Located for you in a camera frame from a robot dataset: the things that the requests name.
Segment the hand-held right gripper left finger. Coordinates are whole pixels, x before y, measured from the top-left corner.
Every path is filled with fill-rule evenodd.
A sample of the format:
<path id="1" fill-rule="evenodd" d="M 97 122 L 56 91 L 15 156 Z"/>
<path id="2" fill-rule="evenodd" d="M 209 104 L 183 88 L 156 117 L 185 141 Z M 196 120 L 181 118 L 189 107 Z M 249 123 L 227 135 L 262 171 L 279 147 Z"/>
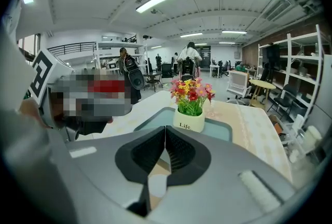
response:
<path id="1" fill-rule="evenodd" d="M 157 164 L 165 146 L 165 127 L 151 130 L 143 136 L 122 145 L 115 154 L 115 163 L 123 176 L 133 183 L 141 184 L 140 198 L 127 209 L 145 217 L 150 213 L 148 175 Z"/>

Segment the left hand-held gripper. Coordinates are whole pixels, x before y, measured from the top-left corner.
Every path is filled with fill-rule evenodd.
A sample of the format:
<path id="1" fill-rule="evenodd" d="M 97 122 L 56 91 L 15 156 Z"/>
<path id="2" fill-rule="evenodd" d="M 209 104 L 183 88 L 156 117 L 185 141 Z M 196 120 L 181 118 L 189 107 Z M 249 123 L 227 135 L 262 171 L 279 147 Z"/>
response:
<path id="1" fill-rule="evenodd" d="M 47 49 L 38 52 L 32 68 L 36 76 L 29 91 L 37 103 L 37 112 L 43 124 L 60 132 L 66 142 L 74 141 L 78 137 L 78 127 L 64 116 L 64 91 L 57 87 L 65 77 L 74 72 L 73 69 Z"/>

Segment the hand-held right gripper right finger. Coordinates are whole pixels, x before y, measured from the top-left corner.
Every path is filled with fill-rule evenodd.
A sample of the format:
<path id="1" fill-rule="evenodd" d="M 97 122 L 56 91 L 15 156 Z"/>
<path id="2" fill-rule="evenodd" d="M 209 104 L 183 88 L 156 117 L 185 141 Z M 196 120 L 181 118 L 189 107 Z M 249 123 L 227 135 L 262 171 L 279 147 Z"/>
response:
<path id="1" fill-rule="evenodd" d="M 171 166 L 167 187 L 195 183 L 211 164 L 212 156 L 209 149 L 199 142 L 195 132 L 190 130 L 166 126 L 165 149 Z"/>

